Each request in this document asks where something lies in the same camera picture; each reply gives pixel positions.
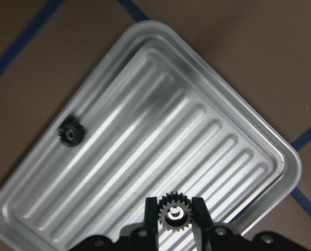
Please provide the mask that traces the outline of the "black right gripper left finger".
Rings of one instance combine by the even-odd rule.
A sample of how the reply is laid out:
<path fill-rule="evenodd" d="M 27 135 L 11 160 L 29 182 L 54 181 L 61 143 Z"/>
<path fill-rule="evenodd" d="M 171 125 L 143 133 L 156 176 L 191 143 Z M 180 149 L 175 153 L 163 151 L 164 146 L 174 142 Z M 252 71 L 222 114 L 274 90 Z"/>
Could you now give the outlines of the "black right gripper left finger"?
<path fill-rule="evenodd" d="M 145 201 L 145 237 L 147 250 L 159 250 L 158 240 L 158 201 L 156 197 L 149 197 Z"/>

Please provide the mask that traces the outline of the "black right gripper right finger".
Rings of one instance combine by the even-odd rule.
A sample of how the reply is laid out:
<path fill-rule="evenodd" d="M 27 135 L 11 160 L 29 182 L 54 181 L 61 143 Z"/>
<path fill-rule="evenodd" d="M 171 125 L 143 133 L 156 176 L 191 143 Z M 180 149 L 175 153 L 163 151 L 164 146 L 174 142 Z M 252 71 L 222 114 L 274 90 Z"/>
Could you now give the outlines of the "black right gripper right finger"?
<path fill-rule="evenodd" d="M 210 231 L 213 221 L 203 198 L 192 198 L 193 223 L 192 231 L 197 250 L 212 250 Z"/>

